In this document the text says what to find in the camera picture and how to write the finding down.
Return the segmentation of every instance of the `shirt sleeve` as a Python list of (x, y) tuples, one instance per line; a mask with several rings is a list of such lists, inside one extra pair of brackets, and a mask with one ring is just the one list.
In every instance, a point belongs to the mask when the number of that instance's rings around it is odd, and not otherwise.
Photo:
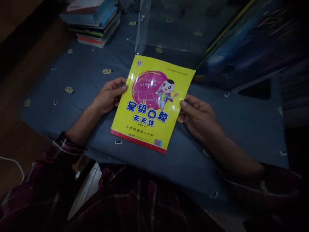
[(0, 198), (0, 227), (60, 231), (73, 203), (76, 163), (85, 151), (62, 132), (22, 182)]
[(233, 198), (248, 210), (280, 215), (300, 203), (302, 177), (284, 168), (262, 165), (265, 171), (256, 176), (242, 178), (228, 171), (219, 174)]

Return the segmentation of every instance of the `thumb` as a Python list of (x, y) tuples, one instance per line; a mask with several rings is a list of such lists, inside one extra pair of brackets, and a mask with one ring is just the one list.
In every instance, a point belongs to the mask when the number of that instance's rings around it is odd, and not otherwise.
[(195, 109), (193, 106), (189, 105), (185, 101), (180, 101), (180, 106), (184, 111), (186, 111), (192, 117), (197, 116), (200, 113), (198, 109)]
[(126, 92), (127, 88), (128, 88), (127, 85), (121, 86), (117, 89), (111, 90), (110, 94), (111, 94), (112, 97), (117, 97), (121, 94), (124, 94)]

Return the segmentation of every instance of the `cable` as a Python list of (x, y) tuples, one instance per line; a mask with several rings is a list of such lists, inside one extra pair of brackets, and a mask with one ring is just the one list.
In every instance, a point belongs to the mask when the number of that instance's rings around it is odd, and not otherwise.
[(2, 157), (2, 156), (0, 156), (0, 159), (10, 160), (10, 161), (13, 161), (13, 162), (15, 162), (15, 163), (17, 164), (17, 166), (19, 167), (19, 169), (20, 169), (20, 171), (22, 172), (22, 175), (23, 175), (23, 179), (22, 179), (22, 181), (21, 181), (21, 183), (22, 183), (23, 180), (25, 179), (25, 174), (23, 173), (23, 169), (22, 169), (22, 167), (19, 165), (19, 163), (18, 163), (16, 160), (14, 160), (14, 159), (5, 158), (5, 157)]

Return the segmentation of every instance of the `person's left hand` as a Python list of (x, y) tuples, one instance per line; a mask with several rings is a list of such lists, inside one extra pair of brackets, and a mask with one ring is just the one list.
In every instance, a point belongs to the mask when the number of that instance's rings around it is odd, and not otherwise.
[(91, 106), (103, 115), (110, 112), (114, 106), (119, 105), (121, 95), (128, 89), (127, 85), (119, 88), (117, 86), (125, 83), (126, 79), (123, 77), (107, 82), (94, 98)]

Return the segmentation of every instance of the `cartoon character hair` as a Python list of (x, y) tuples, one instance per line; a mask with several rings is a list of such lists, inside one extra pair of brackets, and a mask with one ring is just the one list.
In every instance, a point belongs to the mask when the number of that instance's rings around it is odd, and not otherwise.
[(167, 82), (169, 82), (170, 84), (175, 84), (175, 82), (171, 79), (168, 79)]

